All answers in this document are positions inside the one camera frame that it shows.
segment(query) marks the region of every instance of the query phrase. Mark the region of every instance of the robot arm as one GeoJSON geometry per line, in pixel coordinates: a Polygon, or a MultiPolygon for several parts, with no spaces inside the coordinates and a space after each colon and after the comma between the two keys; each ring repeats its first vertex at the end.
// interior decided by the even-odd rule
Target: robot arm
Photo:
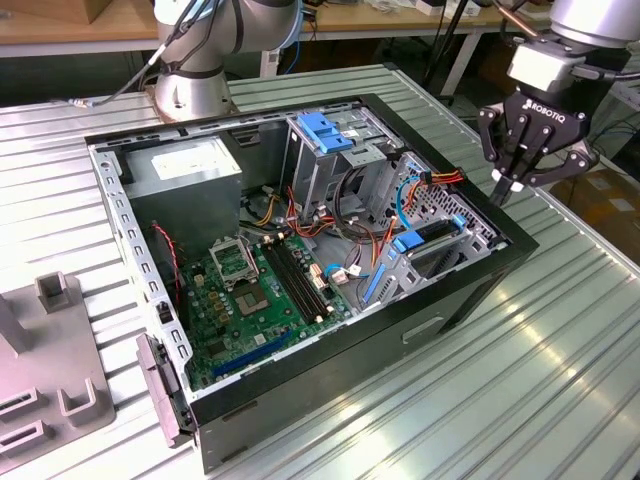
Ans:
{"type": "Polygon", "coordinates": [[[508,71],[517,91],[478,117],[498,182],[491,201],[502,205],[525,185],[542,186],[597,164],[585,142],[590,119],[613,81],[636,78],[619,72],[629,59],[627,43],[640,39],[640,13],[636,0],[556,0],[551,32],[540,34],[496,4],[528,35],[508,71]],[[568,150],[562,165],[537,168],[562,149],[568,150]]]}
{"type": "MultiPolygon", "coordinates": [[[[172,35],[190,0],[156,0],[160,40],[172,35]]],[[[224,55],[283,48],[302,25],[300,0],[198,0],[183,22],[195,23],[161,55],[155,102],[172,120],[218,116],[233,109],[224,55]]]]}

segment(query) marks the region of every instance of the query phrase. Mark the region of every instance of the aluminum table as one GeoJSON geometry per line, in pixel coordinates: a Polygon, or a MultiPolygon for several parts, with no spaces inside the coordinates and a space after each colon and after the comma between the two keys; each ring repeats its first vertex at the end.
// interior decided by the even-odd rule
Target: aluminum table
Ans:
{"type": "MultiPolygon", "coordinates": [[[[234,82],[246,111],[377,93],[485,192],[477,136],[383,66],[234,82]]],[[[145,331],[82,137],[159,122],[143,94],[96,110],[0,110],[0,292],[76,275],[117,409],[113,424],[6,479],[201,478],[170,450],[135,356],[145,331]]],[[[544,192],[507,213],[540,244],[471,318],[211,472],[251,478],[625,478],[640,466],[638,267],[544,192]]]]}

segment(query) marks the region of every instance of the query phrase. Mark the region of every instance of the workbench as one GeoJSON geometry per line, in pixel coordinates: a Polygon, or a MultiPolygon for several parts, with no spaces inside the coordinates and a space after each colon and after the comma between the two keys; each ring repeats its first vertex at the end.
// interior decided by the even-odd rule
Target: workbench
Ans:
{"type": "MultiPolygon", "coordinates": [[[[231,83],[242,111],[376,93],[484,192],[479,139],[400,71],[370,66],[231,83]]],[[[83,136],[154,125],[141,93],[96,110],[0,110],[0,292],[55,270],[80,279],[117,410],[102,430],[3,480],[202,478],[166,447],[137,364],[142,308],[83,136]]],[[[505,207],[540,244],[461,326],[213,478],[624,478],[640,467],[639,269],[542,191],[505,207]]]]}
{"type": "MultiPolygon", "coordinates": [[[[322,5],[317,10],[317,29],[305,22],[301,41],[349,40],[433,36],[440,15],[424,15],[403,8],[397,13],[382,13],[369,5],[322,5]]],[[[442,89],[452,95],[480,38],[498,32],[502,16],[494,7],[484,8],[477,17],[462,17],[457,34],[466,35],[456,61],[442,89]]],[[[444,18],[444,33],[450,20],[444,18]]],[[[548,20],[532,20],[536,27],[548,20]]],[[[38,55],[65,55],[158,48],[156,21],[149,0],[113,0],[91,25],[78,25],[24,13],[12,13],[0,20],[0,58],[38,55]]],[[[260,76],[275,76],[279,52],[263,52],[260,76]]]]}

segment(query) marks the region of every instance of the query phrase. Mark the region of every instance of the green circuit board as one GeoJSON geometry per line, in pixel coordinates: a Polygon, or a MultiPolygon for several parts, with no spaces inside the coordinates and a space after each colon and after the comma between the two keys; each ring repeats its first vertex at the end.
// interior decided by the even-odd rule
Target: green circuit board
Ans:
{"type": "MultiPolygon", "coordinates": [[[[302,240],[291,237],[284,244],[297,259],[306,278],[311,280],[308,269],[314,261],[302,240]]],[[[249,250],[258,268],[257,281],[239,282],[232,291],[225,290],[218,266],[211,256],[181,268],[187,284],[187,336],[193,349],[187,372],[194,390],[224,378],[226,373],[216,375],[214,370],[232,366],[229,362],[237,361],[243,355],[246,358],[254,352],[257,358],[250,363],[257,363],[351,315],[348,303],[338,289],[329,285],[318,293],[333,312],[321,323],[305,321],[260,247],[251,245],[249,250]]],[[[225,248],[221,253],[216,258],[225,275],[245,267],[242,255],[233,249],[225,248]]],[[[228,373],[246,366],[233,368],[228,373]]]]}

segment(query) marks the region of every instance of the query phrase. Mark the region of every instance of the open computer tower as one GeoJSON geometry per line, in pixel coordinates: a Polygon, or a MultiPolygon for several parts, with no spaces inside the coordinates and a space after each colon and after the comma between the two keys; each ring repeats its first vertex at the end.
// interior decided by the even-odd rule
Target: open computer tower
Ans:
{"type": "Polygon", "coordinates": [[[165,437],[205,472],[460,324],[537,247],[374,95],[87,144],[165,437]]]}

